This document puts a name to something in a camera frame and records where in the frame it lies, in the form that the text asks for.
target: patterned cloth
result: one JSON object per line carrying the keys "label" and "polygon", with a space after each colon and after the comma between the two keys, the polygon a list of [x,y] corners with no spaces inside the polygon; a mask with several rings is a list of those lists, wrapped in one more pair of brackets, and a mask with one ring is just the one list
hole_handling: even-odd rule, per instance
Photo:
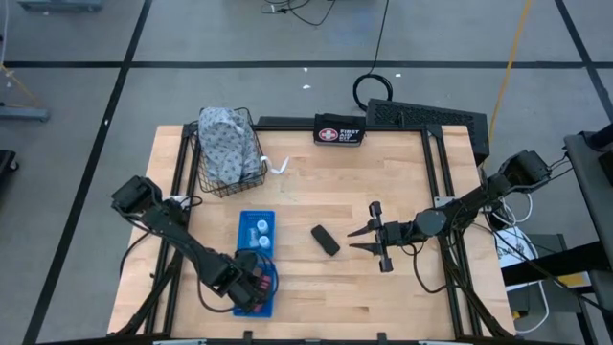
{"label": "patterned cloth", "polygon": [[229,185],[259,174],[256,137],[238,111],[217,107],[200,110],[198,138],[211,182]]}

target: wooden tabletop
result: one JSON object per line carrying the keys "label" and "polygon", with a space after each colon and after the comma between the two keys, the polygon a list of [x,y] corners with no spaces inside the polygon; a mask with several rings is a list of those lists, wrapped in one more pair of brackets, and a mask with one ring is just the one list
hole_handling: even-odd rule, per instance
{"label": "wooden tabletop", "polygon": [[[180,133],[181,126],[160,126],[153,143],[147,176],[165,195],[170,191]],[[443,133],[455,192],[461,196],[479,184],[468,134],[463,126],[444,127]],[[186,263],[172,336],[239,338],[250,330],[259,339],[374,339],[379,332],[389,339],[452,339],[446,293],[427,294],[418,284],[410,257],[390,247],[394,271],[383,274],[378,257],[348,247],[350,242],[373,241],[373,235],[347,238],[366,224],[372,201],[381,202],[384,221],[408,221],[432,206],[420,134],[369,132],[359,148],[318,147],[312,143],[311,132],[265,131],[259,136],[264,153],[274,164],[290,157],[285,173],[270,173],[262,186],[224,198],[196,188],[204,204],[193,209],[189,232],[204,245],[231,254],[237,247],[239,212],[274,210],[274,261],[280,286],[273,316],[238,318],[205,310],[196,296],[193,266]],[[440,169],[438,176],[443,194]],[[332,258],[310,235],[317,224],[328,229],[341,246]],[[134,230],[131,240],[141,234]],[[155,270],[159,243],[151,237],[127,259],[110,332],[120,329],[150,292],[149,274]],[[501,325],[514,333],[491,234],[473,226],[465,232],[465,245],[475,291]],[[429,287],[444,283],[436,240],[426,243],[418,263],[420,276]],[[210,305],[231,306],[228,298],[219,299],[205,287],[202,291]],[[465,333],[469,334],[464,296],[458,292]],[[161,298],[160,311],[165,306],[166,296]],[[161,318],[156,330],[161,330]]]}

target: concrete floor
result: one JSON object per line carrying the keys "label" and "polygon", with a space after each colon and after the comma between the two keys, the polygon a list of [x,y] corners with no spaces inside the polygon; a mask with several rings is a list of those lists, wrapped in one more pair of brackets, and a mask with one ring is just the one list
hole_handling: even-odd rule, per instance
{"label": "concrete floor", "polygon": [[[99,13],[28,13],[11,2],[7,61],[121,61],[142,0],[106,0]],[[258,0],[154,0],[136,61],[369,60],[384,2],[338,0],[328,21],[311,28],[291,15],[260,14]],[[304,8],[321,17],[328,2]],[[595,61],[613,60],[610,0],[567,1]],[[392,0],[381,60],[504,61],[522,2]],[[580,61],[554,1],[534,1],[519,44],[521,61]],[[129,227],[109,208],[110,194],[145,172],[154,131],[192,121],[202,106],[247,106],[259,116],[359,114],[354,79],[366,68],[131,69],[75,237],[38,341],[103,336],[118,284]],[[56,251],[83,169],[119,73],[113,68],[17,68],[52,119],[45,124],[0,122],[0,149],[16,150],[21,170],[0,198],[0,339],[20,343]],[[395,100],[490,116],[503,69],[381,68]],[[613,87],[613,71],[598,71]],[[0,77],[7,103],[24,103]],[[310,89],[303,89],[308,84]],[[363,98],[384,97],[376,84]],[[491,170],[522,149],[561,157],[562,138],[610,122],[584,68],[516,69],[511,74]],[[561,205],[558,200],[571,200]],[[534,195],[527,233],[562,233],[569,246],[596,239],[574,176]],[[610,343],[593,313],[602,343]],[[529,325],[518,325],[527,328]],[[555,314],[530,339],[581,343],[573,315]]]}

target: small item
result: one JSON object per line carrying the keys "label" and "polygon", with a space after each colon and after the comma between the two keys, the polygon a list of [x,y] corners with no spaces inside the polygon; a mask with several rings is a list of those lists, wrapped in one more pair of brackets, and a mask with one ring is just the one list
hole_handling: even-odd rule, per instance
{"label": "small item", "polygon": [[260,237],[259,242],[260,242],[260,247],[264,249],[270,248],[270,239],[268,239],[267,236]]}
{"label": "small item", "polygon": [[316,145],[358,147],[366,131],[366,118],[335,114],[315,114],[313,140]]}
{"label": "small item", "polygon": [[258,241],[258,230],[256,228],[249,229],[251,233],[251,240],[249,240],[249,246],[252,248],[257,248],[260,246],[260,242]]}
{"label": "small item", "polygon": [[258,220],[258,231],[260,231],[261,234],[265,234],[268,232],[268,223],[266,222],[266,220]]}
{"label": "small item", "polygon": [[329,232],[324,229],[323,226],[317,225],[315,226],[310,233],[313,235],[315,240],[319,242],[319,244],[324,248],[324,251],[328,253],[330,256],[334,256],[341,247],[338,243],[332,238]]}

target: black eraser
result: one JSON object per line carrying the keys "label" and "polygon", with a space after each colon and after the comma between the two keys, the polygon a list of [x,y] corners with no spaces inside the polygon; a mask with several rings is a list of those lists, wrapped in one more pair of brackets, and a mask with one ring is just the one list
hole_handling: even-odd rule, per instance
{"label": "black eraser", "polygon": [[310,233],[313,235],[315,240],[324,248],[324,251],[328,253],[330,256],[334,256],[341,247],[338,243],[332,238],[329,232],[324,229],[323,226],[317,225],[315,226]]}

